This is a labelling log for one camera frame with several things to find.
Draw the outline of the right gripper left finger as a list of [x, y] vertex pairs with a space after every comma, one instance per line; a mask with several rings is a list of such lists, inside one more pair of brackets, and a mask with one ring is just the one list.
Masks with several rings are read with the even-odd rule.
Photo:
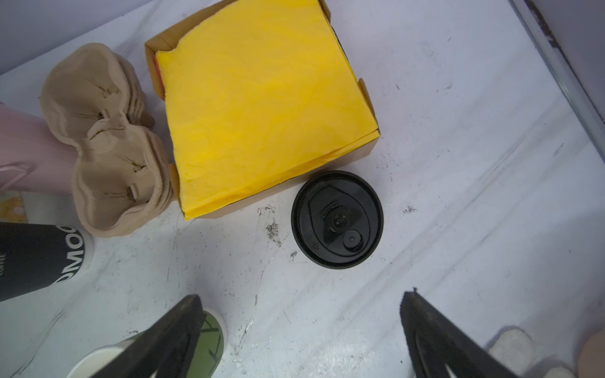
[[197, 295], [187, 295], [95, 377], [185, 377], [205, 320]]

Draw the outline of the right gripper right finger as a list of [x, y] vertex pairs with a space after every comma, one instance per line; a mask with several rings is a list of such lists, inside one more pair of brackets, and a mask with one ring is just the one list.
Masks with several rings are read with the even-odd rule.
[[515, 377], [417, 291], [404, 293], [400, 318], [415, 376]]

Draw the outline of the green paper cup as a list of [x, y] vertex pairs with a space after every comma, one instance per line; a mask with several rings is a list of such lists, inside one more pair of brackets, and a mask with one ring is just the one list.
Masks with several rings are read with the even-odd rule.
[[[227, 336], [225, 322], [221, 316], [209, 308], [203, 310], [205, 319], [200, 329], [198, 342], [187, 377], [211, 377], [222, 361]], [[121, 354], [143, 335], [132, 335], [120, 343], [104, 346], [82, 358], [67, 377], [92, 377]]]

